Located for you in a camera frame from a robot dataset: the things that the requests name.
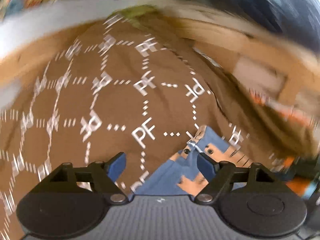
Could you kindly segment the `wooden bed frame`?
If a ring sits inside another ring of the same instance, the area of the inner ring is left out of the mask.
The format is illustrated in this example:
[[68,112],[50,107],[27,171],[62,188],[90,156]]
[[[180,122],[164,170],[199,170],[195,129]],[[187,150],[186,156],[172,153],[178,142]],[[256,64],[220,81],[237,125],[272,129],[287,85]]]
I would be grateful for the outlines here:
[[134,5],[153,5],[176,33],[241,83],[319,115],[319,55],[244,18],[179,0],[59,0],[1,23],[1,84],[31,71],[29,58],[52,57],[90,23]]

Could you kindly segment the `orange patchwork blanket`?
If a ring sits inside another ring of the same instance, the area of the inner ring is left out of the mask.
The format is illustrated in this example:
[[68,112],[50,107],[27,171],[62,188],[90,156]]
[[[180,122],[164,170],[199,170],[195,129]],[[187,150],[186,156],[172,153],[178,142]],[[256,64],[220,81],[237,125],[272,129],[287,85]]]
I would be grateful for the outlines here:
[[288,169],[296,159],[315,160],[319,156],[319,117],[293,106],[282,105],[276,100],[250,89],[260,119],[288,149],[280,165]]

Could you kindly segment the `brown PF patterned duvet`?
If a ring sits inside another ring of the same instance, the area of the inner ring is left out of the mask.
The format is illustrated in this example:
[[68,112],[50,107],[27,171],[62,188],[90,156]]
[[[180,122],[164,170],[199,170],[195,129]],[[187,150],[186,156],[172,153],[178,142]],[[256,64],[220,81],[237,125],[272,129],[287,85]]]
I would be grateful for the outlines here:
[[152,7],[90,23],[31,71],[1,111],[1,239],[20,238],[17,203],[61,163],[119,152],[126,193],[197,195],[197,154],[273,172],[288,149],[260,119],[249,90],[179,38]]

